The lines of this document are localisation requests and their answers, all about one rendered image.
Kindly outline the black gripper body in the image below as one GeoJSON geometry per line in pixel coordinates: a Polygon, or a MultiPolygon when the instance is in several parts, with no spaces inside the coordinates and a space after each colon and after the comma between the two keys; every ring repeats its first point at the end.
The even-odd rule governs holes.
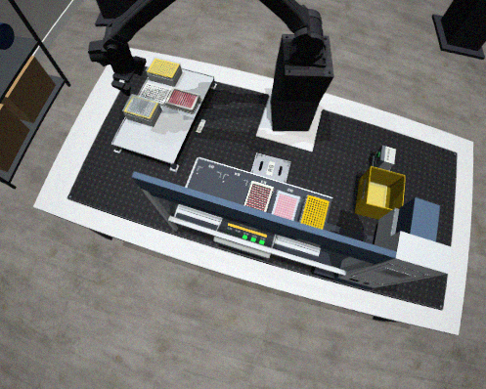
{"type": "Polygon", "coordinates": [[[145,58],[141,59],[141,57],[137,57],[137,56],[133,57],[131,54],[131,58],[130,60],[128,60],[128,62],[118,63],[123,74],[114,73],[112,76],[113,81],[111,83],[111,86],[122,89],[125,83],[119,82],[119,79],[129,83],[133,74],[138,74],[145,62],[146,62],[145,58]]]}

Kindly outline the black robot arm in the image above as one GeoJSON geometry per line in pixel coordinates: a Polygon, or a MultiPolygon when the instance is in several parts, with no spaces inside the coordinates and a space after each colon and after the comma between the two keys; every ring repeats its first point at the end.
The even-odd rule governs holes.
{"type": "MultiPolygon", "coordinates": [[[[89,43],[88,54],[91,62],[100,63],[102,66],[111,65],[113,72],[123,74],[118,63],[126,63],[131,58],[127,42],[174,1],[176,0],[137,0],[124,14],[107,25],[103,40],[89,43]]],[[[326,67],[328,46],[324,45],[322,18],[318,11],[307,9],[295,0],[259,1],[294,33],[289,50],[291,64],[326,67]]]]}

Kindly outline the yellow waste bin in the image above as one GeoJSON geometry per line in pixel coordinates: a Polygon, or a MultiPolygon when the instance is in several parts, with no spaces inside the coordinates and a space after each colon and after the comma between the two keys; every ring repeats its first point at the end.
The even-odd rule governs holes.
{"type": "Polygon", "coordinates": [[[404,201],[405,175],[370,167],[359,179],[355,214],[380,219],[394,208],[400,208],[404,201]],[[385,207],[369,204],[370,182],[387,186],[385,207]]]}

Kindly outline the white trough reservoir with red liquid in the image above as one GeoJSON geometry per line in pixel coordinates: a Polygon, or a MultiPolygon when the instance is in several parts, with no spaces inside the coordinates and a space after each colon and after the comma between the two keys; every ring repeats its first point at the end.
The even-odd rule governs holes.
{"type": "Polygon", "coordinates": [[[169,96],[165,101],[165,106],[167,108],[173,108],[186,113],[194,114],[199,104],[199,101],[200,101],[200,94],[188,92],[177,88],[172,88],[169,96]]]}

